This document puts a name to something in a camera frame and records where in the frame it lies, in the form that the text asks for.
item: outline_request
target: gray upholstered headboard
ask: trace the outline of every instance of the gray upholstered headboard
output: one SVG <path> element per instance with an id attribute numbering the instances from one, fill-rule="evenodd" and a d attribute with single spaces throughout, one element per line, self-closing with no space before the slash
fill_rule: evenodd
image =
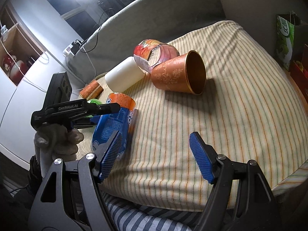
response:
<path id="1" fill-rule="evenodd" d="M 98 44 L 88 55 L 99 75 L 132 56 L 144 39 L 168 42 L 223 19 L 220 0 L 136 0 L 103 24 Z M 84 45 L 85 50 L 95 46 L 97 33 Z M 68 65 L 85 82 L 93 79 L 85 53 L 79 51 Z"/>

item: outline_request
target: cup opening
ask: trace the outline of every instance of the cup opening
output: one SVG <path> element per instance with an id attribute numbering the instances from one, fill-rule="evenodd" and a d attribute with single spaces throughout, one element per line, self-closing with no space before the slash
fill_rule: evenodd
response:
<path id="1" fill-rule="evenodd" d="M 187 80 L 192 92 L 199 95 L 203 92 L 206 73 L 201 56 L 196 51 L 190 51 L 186 57 Z"/>

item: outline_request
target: striped fabric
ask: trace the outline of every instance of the striped fabric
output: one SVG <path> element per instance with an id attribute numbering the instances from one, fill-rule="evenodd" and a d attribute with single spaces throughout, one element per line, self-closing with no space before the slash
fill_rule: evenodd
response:
<path id="1" fill-rule="evenodd" d="M 201 214 L 141 206 L 107 193 L 102 197 L 119 231 L 191 231 Z"/>
<path id="2" fill-rule="evenodd" d="M 233 21 L 195 30 L 170 44 L 180 54 L 193 49 L 202 56 L 204 93 L 162 91 L 149 75 L 129 88 L 125 93 L 138 109 L 132 145 L 114 164 L 103 190 L 140 205 L 202 211 L 211 186 L 189 148 L 193 131 L 231 160 L 256 160 L 277 193 L 302 182 L 308 175 L 299 169 L 308 159 L 307 116 L 273 58 Z M 98 82 L 104 102 L 111 90 L 104 77 Z M 93 131 L 82 130 L 78 158 L 90 151 Z M 301 173 L 289 179 L 295 171 Z M 229 207 L 235 204 L 236 186 Z"/>

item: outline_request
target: gloved hand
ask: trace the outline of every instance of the gloved hand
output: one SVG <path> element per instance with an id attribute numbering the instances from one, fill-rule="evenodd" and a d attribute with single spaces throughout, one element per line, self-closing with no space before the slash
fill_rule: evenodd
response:
<path id="1" fill-rule="evenodd" d="M 62 158 L 64 162 L 76 160 L 77 144 L 83 139 L 84 135 L 77 129 L 68 132 L 66 127 L 58 124 L 38 128 L 34 136 L 34 147 L 42 177 L 45 177 L 55 159 Z"/>

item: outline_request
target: white cylinder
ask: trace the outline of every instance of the white cylinder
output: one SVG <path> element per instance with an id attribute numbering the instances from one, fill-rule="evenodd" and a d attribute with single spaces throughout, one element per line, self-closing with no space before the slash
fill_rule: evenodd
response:
<path id="1" fill-rule="evenodd" d="M 126 58 L 105 75 L 108 87 L 113 92 L 122 93 L 144 77 L 132 56 Z"/>

